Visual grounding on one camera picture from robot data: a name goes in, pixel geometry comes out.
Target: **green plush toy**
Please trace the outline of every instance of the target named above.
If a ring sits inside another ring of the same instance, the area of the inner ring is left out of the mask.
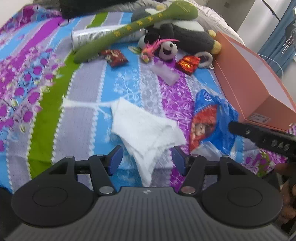
[[[192,20],[197,18],[197,16],[198,11],[191,3],[185,1],[175,1],[163,12],[141,18],[82,46],[75,54],[74,62],[85,62],[105,50],[110,44],[115,43],[122,37],[130,35],[132,32],[148,27],[154,23],[167,19]]]

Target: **logo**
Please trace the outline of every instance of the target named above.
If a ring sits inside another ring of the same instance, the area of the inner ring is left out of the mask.
[[[204,97],[206,101],[212,101],[211,96],[207,92],[204,92]]]
[[[145,190],[145,191],[143,191],[143,193],[145,193],[145,194],[148,194],[148,193],[150,193],[151,191],[150,190]]]

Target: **white cable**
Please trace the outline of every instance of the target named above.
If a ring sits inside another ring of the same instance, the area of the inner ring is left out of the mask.
[[[263,56],[263,57],[265,57],[265,58],[268,58],[268,59],[272,60],[273,62],[275,62],[275,63],[279,66],[279,68],[281,69],[281,79],[284,78],[284,72],[283,72],[283,69],[280,67],[280,65],[279,65],[275,60],[273,60],[272,58],[269,58],[269,57],[267,57],[267,56],[265,56],[265,55],[262,55],[262,54],[258,54],[258,55]]]

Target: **green stripe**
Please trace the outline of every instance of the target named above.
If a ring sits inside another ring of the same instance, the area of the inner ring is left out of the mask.
[[[107,17],[107,13],[99,13],[88,27],[100,26]],[[31,138],[28,162],[32,178],[36,177],[52,165],[52,146],[54,134],[61,115],[60,106],[62,97],[66,96],[73,72],[80,64],[75,64],[74,53],[71,53],[65,66],[59,69],[59,79],[54,78],[55,84],[50,87],[50,92],[43,93],[40,106],[42,111],[36,116],[35,126]]]
[[[93,28],[93,27],[98,27],[101,26],[101,24],[105,21],[108,13],[107,12],[102,12],[99,13],[95,16],[94,20],[90,25],[87,26],[87,28]]]

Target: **orange box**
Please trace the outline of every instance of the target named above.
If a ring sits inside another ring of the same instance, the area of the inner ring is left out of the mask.
[[[217,33],[221,52],[214,72],[239,122],[286,131],[296,123],[296,105],[271,67],[236,40]]]

